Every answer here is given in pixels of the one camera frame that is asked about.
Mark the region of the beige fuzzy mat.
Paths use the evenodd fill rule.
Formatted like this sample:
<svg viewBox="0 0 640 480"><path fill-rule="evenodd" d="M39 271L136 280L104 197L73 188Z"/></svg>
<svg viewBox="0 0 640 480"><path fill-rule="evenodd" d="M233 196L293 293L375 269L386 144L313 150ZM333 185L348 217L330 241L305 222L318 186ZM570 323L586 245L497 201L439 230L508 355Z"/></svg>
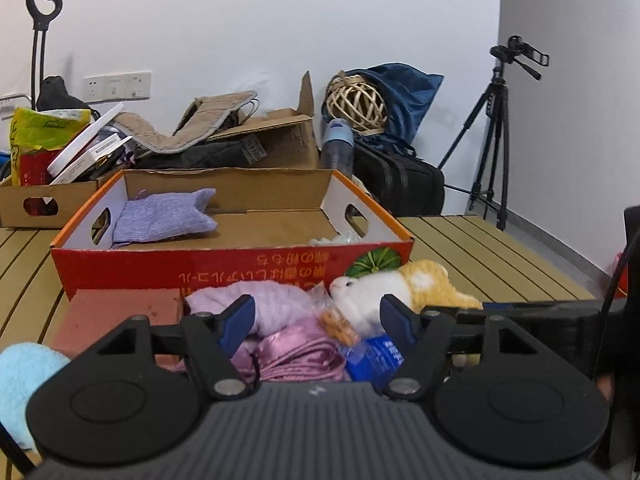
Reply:
<svg viewBox="0 0 640 480"><path fill-rule="evenodd" d="M257 92L253 90L201 96L186 108L171 134L158 132L140 115L129 112L119 113L114 126L152 153L178 154L221 131L242 125L258 106Z"/></svg>

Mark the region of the lilac fluffy headband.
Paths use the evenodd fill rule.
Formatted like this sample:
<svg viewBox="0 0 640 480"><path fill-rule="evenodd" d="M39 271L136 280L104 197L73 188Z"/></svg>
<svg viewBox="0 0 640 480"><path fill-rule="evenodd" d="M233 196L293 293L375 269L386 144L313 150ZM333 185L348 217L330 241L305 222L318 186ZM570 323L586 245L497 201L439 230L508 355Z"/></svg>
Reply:
<svg viewBox="0 0 640 480"><path fill-rule="evenodd" d="M326 291L306 292L295 285L274 281L240 281L224 287L206 287L186 296L191 314L221 313L241 296L255 301L250 335L267 337L305 318L316 318L326 307Z"/></svg>

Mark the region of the dark blue cloth bag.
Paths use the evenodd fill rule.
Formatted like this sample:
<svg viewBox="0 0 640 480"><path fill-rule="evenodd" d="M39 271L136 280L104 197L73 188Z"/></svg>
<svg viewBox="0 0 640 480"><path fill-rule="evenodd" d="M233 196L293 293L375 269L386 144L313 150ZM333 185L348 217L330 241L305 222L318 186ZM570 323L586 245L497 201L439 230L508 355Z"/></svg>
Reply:
<svg viewBox="0 0 640 480"><path fill-rule="evenodd" d="M387 108L385 131L373 136L357 133L360 138L379 150L390 148L398 154L414 156L416 149L413 141L444 82L444 76L427 74L405 63L384 63L369 68L346 70L345 73L366 78L382 94ZM326 122L332 120L326 112L324 101L321 114Z"/></svg>

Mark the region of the black suitcase bag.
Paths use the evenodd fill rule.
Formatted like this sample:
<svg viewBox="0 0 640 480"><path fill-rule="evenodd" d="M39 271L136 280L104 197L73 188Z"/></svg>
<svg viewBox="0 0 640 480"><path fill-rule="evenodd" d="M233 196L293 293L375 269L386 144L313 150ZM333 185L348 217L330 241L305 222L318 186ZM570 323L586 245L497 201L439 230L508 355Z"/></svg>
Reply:
<svg viewBox="0 0 640 480"><path fill-rule="evenodd" d="M355 141L354 176L395 217L439 216L445 203L442 170L422 159Z"/></svg>

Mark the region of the woven rattan ball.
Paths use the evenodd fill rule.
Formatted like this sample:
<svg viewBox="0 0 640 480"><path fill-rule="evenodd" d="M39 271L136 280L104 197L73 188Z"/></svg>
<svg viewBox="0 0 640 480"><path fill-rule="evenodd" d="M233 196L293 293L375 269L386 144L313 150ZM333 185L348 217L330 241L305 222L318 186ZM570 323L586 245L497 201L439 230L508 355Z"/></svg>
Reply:
<svg viewBox="0 0 640 480"><path fill-rule="evenodd" d="M349 127L362 136L385 131L387 108L382 94L360 75L338 72L326 89L326 112L332 119L345 119Z"/></svg>

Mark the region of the white and yellow plush cat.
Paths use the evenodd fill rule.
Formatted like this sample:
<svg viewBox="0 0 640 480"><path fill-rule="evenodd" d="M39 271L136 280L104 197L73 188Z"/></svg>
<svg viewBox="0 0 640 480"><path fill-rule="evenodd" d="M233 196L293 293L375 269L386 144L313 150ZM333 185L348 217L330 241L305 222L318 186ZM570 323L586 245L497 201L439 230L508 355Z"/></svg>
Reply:
<svg viewBox="0 0 640 480"><path fill-rule="evenodd" d="M447 270L431 260L408 262L396 270L361 278L341 276L331 283L329 293L342 317L362 338L382 335L380 304L385 295L395 296L416 313L424 307L483 307L480 300L459 292L450 283Z"/></svg>

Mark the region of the red orange cardboard tray box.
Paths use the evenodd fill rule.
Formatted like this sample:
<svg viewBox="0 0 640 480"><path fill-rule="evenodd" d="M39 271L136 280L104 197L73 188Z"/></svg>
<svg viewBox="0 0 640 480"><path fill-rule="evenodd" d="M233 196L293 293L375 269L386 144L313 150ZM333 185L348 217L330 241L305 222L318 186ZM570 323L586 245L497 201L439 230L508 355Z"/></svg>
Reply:
<svg viewBox="0 0 640 480"><path fill-rule="evenodd" d="M151 244L114 245L128 200L214 188L208 234ZM309 245L312 238L357 233L356 245ZM368 252L408 261L411 234L337 171L236 169L121 171L76 212L51 244L67 296L81 289L179 289L271 280L311 288L329 284Z"/></svg>

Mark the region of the blue cap water bottle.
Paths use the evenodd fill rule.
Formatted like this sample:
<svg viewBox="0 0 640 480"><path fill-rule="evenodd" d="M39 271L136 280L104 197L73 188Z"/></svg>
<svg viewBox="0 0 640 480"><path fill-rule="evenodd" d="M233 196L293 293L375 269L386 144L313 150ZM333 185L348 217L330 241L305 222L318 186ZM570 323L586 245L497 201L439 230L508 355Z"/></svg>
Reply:
<svg viewBox="0 0 640 480"><path fill-rule="evenodd" d="M354 170L355 140L348 122L343 118L332 119L324 130L321 143L320 165L323 169L338 170L345 177L352 177Z"/></svg>

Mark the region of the yellow green snack bag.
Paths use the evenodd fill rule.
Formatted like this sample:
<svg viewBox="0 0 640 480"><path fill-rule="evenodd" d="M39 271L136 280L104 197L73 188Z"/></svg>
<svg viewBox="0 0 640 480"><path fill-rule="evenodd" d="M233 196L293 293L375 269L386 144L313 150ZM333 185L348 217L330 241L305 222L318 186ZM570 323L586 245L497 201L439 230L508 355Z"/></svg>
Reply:
<svg viewBox="0 0 640 480"><path fill-rule="evenodd" d="M12 185L49 184L48 166L91 121L86 108L46 112L17 108L9 134Z"/></svg>

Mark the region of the small snack packet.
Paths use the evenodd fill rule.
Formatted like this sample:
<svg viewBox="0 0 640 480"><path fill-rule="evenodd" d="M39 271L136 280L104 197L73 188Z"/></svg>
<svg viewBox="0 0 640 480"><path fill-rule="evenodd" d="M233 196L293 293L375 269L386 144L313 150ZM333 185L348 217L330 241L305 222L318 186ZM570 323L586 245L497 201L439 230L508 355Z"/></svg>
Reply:
<svg viewBox="0 0 640 480"><path fill-rule="evenodd" d="M360 336L334 304L323 283L311 289L309 296L314 304L314 315L331 338L348 348L358 344Z"/></svg>

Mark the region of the light blue plush toy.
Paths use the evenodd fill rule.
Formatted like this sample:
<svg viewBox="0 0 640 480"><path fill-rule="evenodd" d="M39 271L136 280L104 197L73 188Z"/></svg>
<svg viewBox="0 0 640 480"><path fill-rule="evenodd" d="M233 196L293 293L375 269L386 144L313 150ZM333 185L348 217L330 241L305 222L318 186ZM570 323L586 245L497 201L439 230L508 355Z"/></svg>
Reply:
<svg viewBox="0 0 640 480"><path fill-rule="evenodd" d="M36 448L26 420L29 399L69 362L64 354L34 342L12 344L1 352L1 423L22 450Z"/></svg>

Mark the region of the purple knitted cloth pouch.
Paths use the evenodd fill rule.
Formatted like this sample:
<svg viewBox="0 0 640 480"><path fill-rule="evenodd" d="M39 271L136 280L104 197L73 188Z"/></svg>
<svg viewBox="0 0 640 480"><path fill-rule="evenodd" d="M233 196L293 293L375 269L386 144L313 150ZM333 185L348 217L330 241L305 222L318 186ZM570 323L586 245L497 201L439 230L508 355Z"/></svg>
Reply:
<svg viewBox="0 0 640 480"><path fill-rule="evenodd" d="M214 188L200 188L128 200L115 223L112 242L149 244L213 232L217 222L205 211L215 194Z"/></svg>

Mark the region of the pink satin scrunchie cloth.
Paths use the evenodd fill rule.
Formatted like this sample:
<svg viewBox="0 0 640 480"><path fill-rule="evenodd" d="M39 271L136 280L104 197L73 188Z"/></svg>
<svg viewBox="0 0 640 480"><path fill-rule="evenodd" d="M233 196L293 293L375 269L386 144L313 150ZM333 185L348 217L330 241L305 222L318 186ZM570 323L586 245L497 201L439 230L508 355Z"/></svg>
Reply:
<svg viewBox="0 0 640 480"><path fill-rule="evenodd" d="M341 382L345 360L315 318L304 318L264 338L247 338L231 358L252 382Z"/></svg>

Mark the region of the blue tissue pack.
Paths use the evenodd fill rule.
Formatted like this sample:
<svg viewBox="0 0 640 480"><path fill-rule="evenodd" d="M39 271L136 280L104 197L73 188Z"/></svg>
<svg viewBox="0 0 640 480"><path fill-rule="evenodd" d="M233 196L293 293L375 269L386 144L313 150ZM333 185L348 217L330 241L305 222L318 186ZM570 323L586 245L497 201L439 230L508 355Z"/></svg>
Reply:
<svg viewBox="0 0 640 480"><path fill-rule="evenodd" d="M370 382L382 389L404 357L387 335L360 340L344 352L346 374L353 382Z"/></svg>

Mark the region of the pink brick sponge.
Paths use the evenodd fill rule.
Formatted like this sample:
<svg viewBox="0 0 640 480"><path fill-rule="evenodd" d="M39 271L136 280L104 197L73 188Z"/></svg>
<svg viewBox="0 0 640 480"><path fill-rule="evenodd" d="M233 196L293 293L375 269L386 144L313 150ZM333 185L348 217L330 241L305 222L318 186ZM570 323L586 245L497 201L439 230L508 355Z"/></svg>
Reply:
<svg viewBox="0 0 640 480"><path fill-rule="evenodd" d="M175 325L185 310L178 289L81 289L47 346L73 359L132 316L144 315L153 326Z"/></svg>

